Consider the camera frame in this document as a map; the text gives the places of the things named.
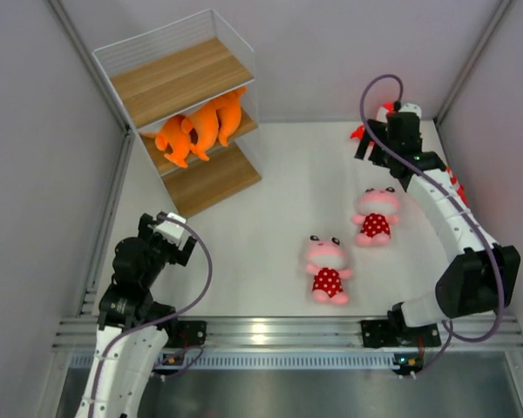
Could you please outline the orange shark plush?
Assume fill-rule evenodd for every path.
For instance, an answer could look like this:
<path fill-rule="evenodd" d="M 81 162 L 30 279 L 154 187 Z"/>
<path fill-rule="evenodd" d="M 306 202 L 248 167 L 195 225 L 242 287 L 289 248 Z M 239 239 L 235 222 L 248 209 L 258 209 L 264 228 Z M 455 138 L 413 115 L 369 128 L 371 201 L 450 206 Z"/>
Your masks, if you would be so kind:
<path fill-rule="evenodd" d="M 195 130 L 197 141 L 190 145 L 190 150 L 199 159 L 208 161 L 207 151 L 210 150 L 219 134 L 219 119 L 217 111 L 226 106 L 228 100 L 224 97 L 217 97 L 206 104 L 199 110 L 189 116 L 185 116 L 180 126 L 184 133 L 189 134 Z"/>
<path fill-rule="evenodd" d="M 181 129 L 184 115 L 170 117 L 157 132 L 141 132 L 147 150 L 159 173 L 174 167 L 188 168 L 187 158 L 190 153 L 191 139 Z"/>
<path fill-rule="evenodd" d="M 220 122 L 218 139 L 222 146 L 228 146 L 228 138 L 235 133 L 241 123 L 241 96 L 248 91 L 247 86 L 225 93 L 226 104 L 217 111 Z"/>

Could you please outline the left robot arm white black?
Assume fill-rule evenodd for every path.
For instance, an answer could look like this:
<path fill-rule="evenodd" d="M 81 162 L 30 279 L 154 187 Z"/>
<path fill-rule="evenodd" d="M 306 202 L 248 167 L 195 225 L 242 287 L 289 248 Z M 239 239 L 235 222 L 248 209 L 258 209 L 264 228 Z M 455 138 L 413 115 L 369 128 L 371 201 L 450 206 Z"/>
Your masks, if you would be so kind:
<path fill-rule="evenodd" d="M 196 240 L 185 234 L 186 223 L 173 212 L 143 214 L 137 235 L 115 246 L 77 417 L 137 416 L 160 350 L 180 336 L 175 307 L 154 301 L 151 287 L 165 266 L 187 264 Z"/>

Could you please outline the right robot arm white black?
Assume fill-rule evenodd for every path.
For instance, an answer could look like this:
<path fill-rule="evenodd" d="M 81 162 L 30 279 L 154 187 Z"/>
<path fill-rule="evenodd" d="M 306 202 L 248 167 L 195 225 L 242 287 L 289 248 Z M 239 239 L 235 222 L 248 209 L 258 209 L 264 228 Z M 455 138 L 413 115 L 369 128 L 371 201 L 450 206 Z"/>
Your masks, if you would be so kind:
<path fill-rule="evenodd" d="M 494 312 L 503 316 L 513 297 L 521 257 L 502 246 L 475 219 L 443 159 L 422 148 L 420 118 L 394 111 L 367 119 L 356 158 L 383 167 L 424 213 L 445 251 L 448 266 L 428 293 L 394 305 L 389 333 L 398 345 L 418 339 L 422 327 Z"/>

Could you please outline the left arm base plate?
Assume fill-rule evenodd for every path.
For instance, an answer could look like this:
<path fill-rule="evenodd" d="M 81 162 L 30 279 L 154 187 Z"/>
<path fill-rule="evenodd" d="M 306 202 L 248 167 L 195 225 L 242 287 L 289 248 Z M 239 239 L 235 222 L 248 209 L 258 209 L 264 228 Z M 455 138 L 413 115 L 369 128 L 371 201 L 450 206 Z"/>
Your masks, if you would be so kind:
<path fill-rule="evenodd" d="M 154 362 L 152 374 L 167 378 L 183 375 L 205 353 L 206 338 L 207 323 L 204 320 L 179 321 Z"/>

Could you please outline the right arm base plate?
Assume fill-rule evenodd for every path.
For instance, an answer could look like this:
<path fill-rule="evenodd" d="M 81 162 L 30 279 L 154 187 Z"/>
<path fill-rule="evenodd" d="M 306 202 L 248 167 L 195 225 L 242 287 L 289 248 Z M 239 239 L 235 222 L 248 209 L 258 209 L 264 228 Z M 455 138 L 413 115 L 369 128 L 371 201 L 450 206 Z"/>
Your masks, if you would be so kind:
<path fill-rule="evenodd" d="M 423 370 L 427 348 L 441 347 L 436 325 L 397 329 L 388 320 L 362 320 L 361 330 L 365 348 L 408 349 L 393 354 L 394 373 L 403 378 Z"/>

